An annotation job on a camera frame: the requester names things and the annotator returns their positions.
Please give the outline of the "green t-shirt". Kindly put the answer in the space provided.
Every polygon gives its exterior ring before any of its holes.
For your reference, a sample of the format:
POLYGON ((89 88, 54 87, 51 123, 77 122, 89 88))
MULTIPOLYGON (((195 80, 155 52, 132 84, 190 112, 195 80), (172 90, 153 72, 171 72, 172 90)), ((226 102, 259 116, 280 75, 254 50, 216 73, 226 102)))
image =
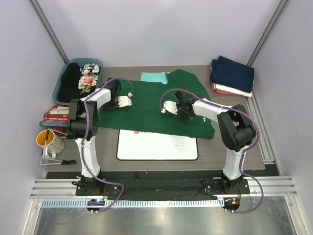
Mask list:
POLYGON ((131 98, 132 105, 110 110, 101 108, 98 114, 99 126, 191 138, 213 138, 215 129, 210 120, 200 116, 192 119, 176 118, 172 114, 162 114, 160 111, 161 99, 177 101, 174 92, 165 93, 168 90, 184 89, 199 97, 209 99, 207 90, 196 75, 178 69, 167 74, 167 80, 167 84, 144 81, 129 83, 126 80, 120 80, 120 95, 127 95, 130 90, 134 91, 131 98))

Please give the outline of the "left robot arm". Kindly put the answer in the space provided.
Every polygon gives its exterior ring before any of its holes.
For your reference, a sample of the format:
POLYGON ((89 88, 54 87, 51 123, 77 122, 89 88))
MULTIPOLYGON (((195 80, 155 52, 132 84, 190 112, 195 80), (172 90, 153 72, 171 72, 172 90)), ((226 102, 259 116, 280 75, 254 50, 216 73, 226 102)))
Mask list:
POLYGON ((78 195, 99 195, 108 185, 115 186, 118 192, 123 193, 123 184, 103 180, 95 141, 98 132, 98 111, 105 105, 118 108, 120 89, 120 81, 112 78, 85 98, 73 99, 70 102, 67 134, 78 146, 82 166, 80 180, 72 182, 78 195))

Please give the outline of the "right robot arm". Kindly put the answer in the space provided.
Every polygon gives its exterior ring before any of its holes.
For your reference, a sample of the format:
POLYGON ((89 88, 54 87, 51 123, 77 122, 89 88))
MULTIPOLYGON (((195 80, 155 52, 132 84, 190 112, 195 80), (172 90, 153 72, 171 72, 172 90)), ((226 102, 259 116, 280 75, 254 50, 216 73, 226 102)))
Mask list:
POLYGON ((208 118, 219 126, 222 142, 226 147, 226 161, 221 173, 220 185, 224 192, 237 191, 243 181, 243 164, 257 130, 244 106, 223 106, 188 91, 177 91, 175 116, 192 119, 194 116, 208 118))

